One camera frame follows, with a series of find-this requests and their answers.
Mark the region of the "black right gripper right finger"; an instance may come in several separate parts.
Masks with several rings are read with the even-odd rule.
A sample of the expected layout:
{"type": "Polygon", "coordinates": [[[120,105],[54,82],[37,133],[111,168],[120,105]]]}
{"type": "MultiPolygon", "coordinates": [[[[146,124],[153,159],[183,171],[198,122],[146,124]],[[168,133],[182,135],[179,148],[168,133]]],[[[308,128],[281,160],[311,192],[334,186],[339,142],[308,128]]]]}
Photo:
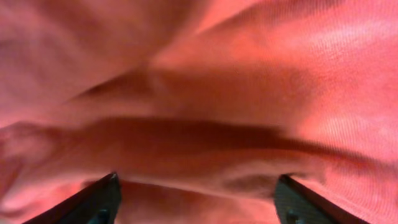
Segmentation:
{"type": "Polygon", "coordinates": [[[281,224],[368,224],[289,175],[281,175],[274,191],[281,224]]]}

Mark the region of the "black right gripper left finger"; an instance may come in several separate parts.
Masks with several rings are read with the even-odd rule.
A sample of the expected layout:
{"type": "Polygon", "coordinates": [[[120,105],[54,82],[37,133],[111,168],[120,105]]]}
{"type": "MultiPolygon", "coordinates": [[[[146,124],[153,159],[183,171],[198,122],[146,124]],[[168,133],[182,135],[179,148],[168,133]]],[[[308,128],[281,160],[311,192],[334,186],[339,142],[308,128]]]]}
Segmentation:
{"type": "Polygon", "coordinates": [[[121,186],[112,172],[23,224],[114,224],[121,186]]]}

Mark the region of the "orange soccer t-shirt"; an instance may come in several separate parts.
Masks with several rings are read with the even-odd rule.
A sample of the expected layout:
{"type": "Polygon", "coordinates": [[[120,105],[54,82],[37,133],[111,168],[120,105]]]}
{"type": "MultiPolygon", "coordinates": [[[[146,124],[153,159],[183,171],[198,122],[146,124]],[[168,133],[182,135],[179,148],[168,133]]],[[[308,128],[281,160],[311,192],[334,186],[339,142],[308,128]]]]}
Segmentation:
{"type": "Polygon", "coordinates": [[[112,171],[118,223],[396,223],[397,2],[2,1],[1,219],[112,171]]]}

